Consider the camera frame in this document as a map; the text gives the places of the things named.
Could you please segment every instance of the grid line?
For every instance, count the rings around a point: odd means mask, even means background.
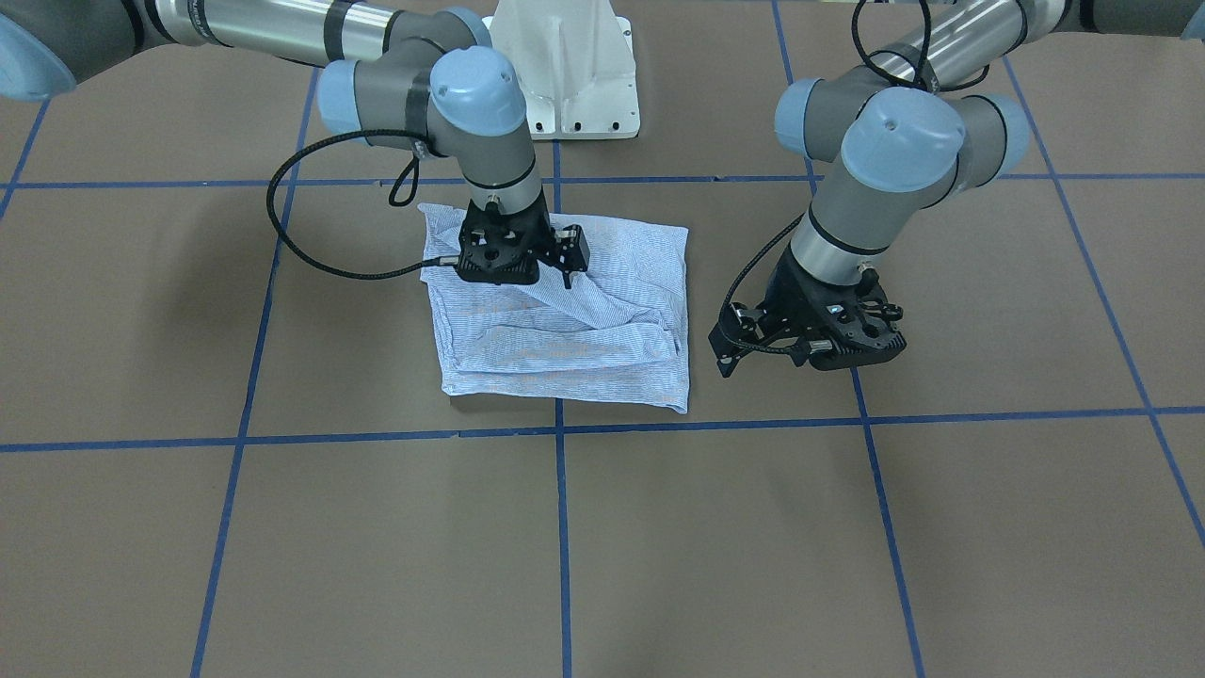
[[[560,165],[560,141],[552,141],[552,211],[560,213],[564,182]],[[569,577],[569,489],[565,470],[565,401],[554,401],[554,435],[557,441],[557,544],[560,556],[560,676],[574,676],[572,595]]]
[[[804,164],[811,160],[804,158]],[[1205,172],[1147,172],[1147,173],[1003,173],[999,181],[1048,181],[1052,176],[1065,181],[1205,181]],[[392,185],[396,177],[330,177],[286,179],[281,185]],[[766,175],[647,175],[647,176],[565,176],[559,179],[545,178],[545,185],[583,183],[794,183],[821,182],[823,173],[766,173]],[[419,185],[462,185],[464,178],[421,178]],[[96,189],[158,189],[158,188],[264,188],[266,178],[198,178],[181,181],[18,181],[0,183],[5,190],[96,190]]]
[[[298,131],[296,148],[300,151],[305,146],[306,131],[310,126],[310,110],[313,106],[315,93],[318,88],[318,69],[310,71],[310,86],[306,90],[305,108],[301,113],[301,125]],[[293,167],[293,181],[296,181],[301,164]],[[290,183],[284,197],[284,211],[281,214],[281,226],[287,229],[293,210],[293,197],[296,193],[296,184]],[[217,543],[213,547],[213,562],[210,566],[210,579],[205,590],[205,603],[201,608],[201,621],[196,631],[196,647],[193,650],[193,664],[190,678],[200,678],[201,666],[205,662],[205,649],[208,642],[210,621],[213,618],[213,603],[217,600],[218,582],[222,577],[222,561],[225,556],[225,542],[230,531],[230,518],[234,513],[235,495],[239,491],[239,474],[242,471],[242,459],[246,450],[246,440],[251,430],[251,413],[255,403],[255,387],[259,383],[259,369],[264,356],[264,346],[268,341],[268,324],[272,314],[272,289],[276,283],[276,272],[281,264],[281,240],[276,240],[272,252],[272,265],[268,273],[268,288],[264,291],[264,307],[259,318],[259,334],[255,337],[255,350],[251,360],[251,375],[247,378],[247,397],[243,402],[242,417],[239,421],[240,443],[234,449],[230,460],[230,476],[227,481],[225,501],[222,505],[222,520],[218,524]]]
[[[1059,201],[1063,204],[1063,211],[1065,212],[1068,223],[1071,226],[1071,234],[1075,236],[1076,244],[1080,247],[1080,254],[1083,257],[1083,263],[1088,267],[1092,283],[1097,288],[1097,295],[1100,296],[1100,303],[1109,318],[1109,324],[1112,326],[1113,335],[1117,337],[1117,346],[1121,348],[1122,356],[1125,359],[1125,366],[1129,369],[1130,377],[1134,381],[1134,388],[1138,389],[1139,397],[1142,400],[1144,409],[1151,421],[1151,429],[1154,431],[1154,437],[1158,441],[1159,448],[1163,450],[1163,456],[1168,462],[1168,470],[1171,472],[1176,488],[1180,490],[1180,497],[1183,501],[1185,509],[1188,512],[1188,518],[1197,531],[1197,538],[1200,541],[1201,547],[1205,547],[1205,526],[1201,525],[1201,518],[1197,512],[1197,506],[1193,502],[1192,494],[1188,491],[1188,485],[1185,483],[1183,474],[1180,473],[1180,465],[1176,462],[1176,456],[1171,452],[1171,446],[1168,443],[1168,438],[1163,434],[1163,426],[1159,424],[1158,412],[1151,401],[1146,385],[1142,383],[1141,375],[1139,375],[1138,362],[1134,360],[1134,356],[1129,350],[1129,344],[1125,342],[1125,335],[1122,332],[1121,322],[1117,319],[1117,313],[1113,312],[1113,306],[1109,301],[1109,294],[1105,291],[1104,282],[1100,279],[1097,265],[1092,260],[1092,253],[1088,250],[1088,243],[1083,238],[1083,232],[1080,230],[1080,224],[1075,218],[1075,211],[1071,208],[1071,201],[1068,199],[1066,191],[1063,189],[1063,182],[1060,181],[1058,172],[1054,171],[1054,163],[1051,160],[1050,151],[1046,147],[1046,142],[1042,140],[1041,130],[1038,129],[1038,120],[1034,117],[1034,112],[1029,107],[1029,102],[1025,100],[1024,92],[1021,89],[1021,82],[1017,79],[1017,73],[1012,67],[1012,61],[1007,57],[1004,57],[1003,60],[1005,69],[1009,71],[1009,78],[1012,81],[1012,87],[1017,92],[1017,99],[1021,101],[1021,107],[1025,111],[1025,117],[1028,118],[1029,126],[1034,132],[1034,141],[1038,143],[1038,149],[1041,152],[1042,160],[1046,163],[1046,167],[1051,172],[1051,181],[1054,183],[1054,190],[1058,193]]]
[[[878,496],[878,515],[887,535],[887,553],[892,559],[892,572],[895,574],[895,590],[900,599],[900,611],[904,613],[904,627],[907,631],[907,644],[912,652],[912,671],[916,678],[924,678],[924,658],[921,654],[921,638],[916,632],[916,620],[912,617],[912,601],[907,594],[907,579],[904,577],[904,562],[900,560],[899,544],[895,541],[895,525],[892,521],[890,505],[887,502],[887,487],[883,483],[882,468],[878,466],[878,449],[875,447],[874,426],[866,411],[866,399],[862,391],[862,378],[858,369],[850,370],[853,381],[853,394],[858,399],[858,417],[862,419],[862,436],[866,442],[866,458],[870,462],[870,474],[875,479],[875,494]]]
[[[795,75],[790,66],[790,55],[787,49],[787,36],[782,28],[782,14],[778,11],[778,0],[772,0],[770,2],[770,7],[774,11],[775,30],[778,34],[778,48],[782,53],[782,65],[787,71],[787,87],[790,87],[795,82]],[[811,190],[812,197],[815,197],[817,190],[816,170],[812,165],[811,158],[806,154],[804,154],[804,165],[807,167],[809,189]],[[904,578],[904,565],[900,562],[899,546],[895,542],[895,530],[892,526],[890,506],[887,501],[887,491],[883,487],[882,473],[878,468],[878,454],[875,449],[875,437],[870,423],[870,414],[866,411],[866,400],[862,394],[862,381],[858,378],[858,370],[852,369],[850,375],[853,381],[853,396],[858,403],[857,424],[862,428],[863,438],[865,440],[866,446],[866,455],[870,460],[870,472],[874,477],[875,494],[878,499],[878,513],[883,523],[883,537],[887,540],[887,553],[890,556],[892,572],[895,576],[895,590],[900,600],[900,612],[904,615],[904,629],[907,633],[909,649],[912,654],[912,668],[917,678],[924,678],[924,659],[921,654],[921,639],[917,637],[916,624],[912,619],[912,603],[909,600],[907,582]]]
[[[37,132],[42,129],[42,120],[46,119],[46,111],[49,107],[51,101],[48,99],[42,101],[42,105],[37,108],[37,116],[34,117],[34,124],[29,125],[29,134],[25,136],[25,145],[20,148],[20,157],[17,158],[17,166],[13,167],[12,177],[8,179],[8,183],[5,184],[4,197],[0,197],[0,219],[2,219],[5,212],[8,211],[12,196],[17,193],[20,175],[25,171],[25,163],[29,161],[29,153],[34,149],[34,141],[37,138]]]
[[[1160,417],[1200,417],[1205,406],[1156,408]],[[1091,411],[1034,411],[964,414],[918,414],[869,417],[871,426],[911,426],[917,424],[975,424],[988,421],[1048,421],[1077,419],[1122,419],[1147,417],[1144,408]],[[692,431],[752,431],[790,429],[831,429],[860,426],[860,418],[795,419],[795,420],[733,420],[651,424],[604,424],[564,428],[565,436],[595,436],[606,434],[674,434]],[[405,441],[437,441],[447,438],[511,438],[556,436],[554,426],[527,429],[466,429],[430,431],[377,431],[363,434],[294,434],[246,437],[160,438],[128,441],[65,441],[51,443],[0,443],[0,454],[39,454],[72,452],[122,452],[177,448],[284,447],[329,443],[381,443]]]

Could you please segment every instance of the blue joint cap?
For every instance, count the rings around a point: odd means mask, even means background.
[[[45,101],[78,84],[71,69],[49,47],[0,14],[0,96]]]
[[[331,134],[359,131],[360,110],[355,105],[355,65],[359,61],[331,61],[318,78],[318,112]],[[368,138],[359,140],[368,143]]]
[[[950,104],[911,87],[888,87],[846,130],[841,160],[865,185],[911,193],[953,169],[965,137],[963,118]]]
[[[445,119],[476,136],[504,136],[527,120],[515,66],[489,47],[440,57],[431,69],[431,101]]]
[[[440,11],[453,14],[455,18],[464,22],[464,25],[469,26],[469,30],[472,33],[472,39],[477,45],[482,47],[494,46],[494,40],[489,36],[489,29],[486,28],[486,22],[481,20],[477,12],[466,7],[447,7]]]
[[[1007,138],[1004,146],[1004,161],[1000,163],[1000,170],[988,179],[995,181],[995,177],[1001,173],[1012,171],[1029,151],[1029,118],[1025,117],[1025,110],[1021,107],[1021,104],[1010,96],[1004,94],[980,94],[978,96],[991,101],[995,110],[1000,111],[1000,118],[1004,120],[1004,134]]]
[[[1205,40],[1205,2],[1197,10],[1193,18],[1188,19],[1188,25],[1185,26],[1183,35],[1180,36],[1181,40]]]
[[[778,107],[774,111],[774,134],[778,137],[782,147],[800,155],[813,159],[807,154],[807,145],[804,141],[804,124],[807,112],[807,100],[812,96],[812,88],[819,78],[799,79],[792,83],[778,99]]]

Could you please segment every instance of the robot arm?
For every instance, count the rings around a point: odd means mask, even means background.
[[[897,326],[903,311],[888,302],[875,263],[912,213],[1011,170],[1029,142],[1027,117],[1012,99],[939,94],[1054,30],[1205,37],[1205,4],[975,0],[865,54],[831,82],[792,84],[775,114],[778,140],[833,167],[764,300],[753,308],[731,294],[724,300],[709,335],[721,375],[751,353],[839,370],[886,362],[905,349]],[[786,341],[794,343],[781,347]]]
[[[472,200],[455,270],[530,284],[537,261],[569,285],[589,250],[553,229],[527,105],[510,61],[469,10],[423,16],[348,0],[0,0],[0,94],[45,100],[160,45],[218,45],[325,66],[318,90],[335,132],[406,130],[371,145],[455,157]]]

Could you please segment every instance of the black gripper mount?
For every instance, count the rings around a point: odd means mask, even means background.
[[[534,284],[540,279],[539,261],[543,261],[562,272],[569,289],[571,273],[590,263],[582,226],[553,228],[543,193],[513,214],[502,214],[494,202],[482,210],[470,201],[459,240],[455,271],[468,282]]]
[[[765,300],[753,308],[736,301],[721,308],[707,341],[724,378],[754,352],[734,341],[780,348],[795,367],[810,362],[821,371],[847,370],[898,356],[907,347],[895,325],[903,317],[904,309],[888,302],[874,267],[864,267],[857,284],[827,284],[809,275],[787,247]]]

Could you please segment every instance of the folded towel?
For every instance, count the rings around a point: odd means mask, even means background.
[[[464,210],[421,205],[424,258],[457,254]],[[552,214],[582,225],[589,270],[565,289],[540,264],[535,284],[464,282],[449,267],[423,269],[431,297],[443,393],[505,394],[646,403],[686,414],[687,229]]]

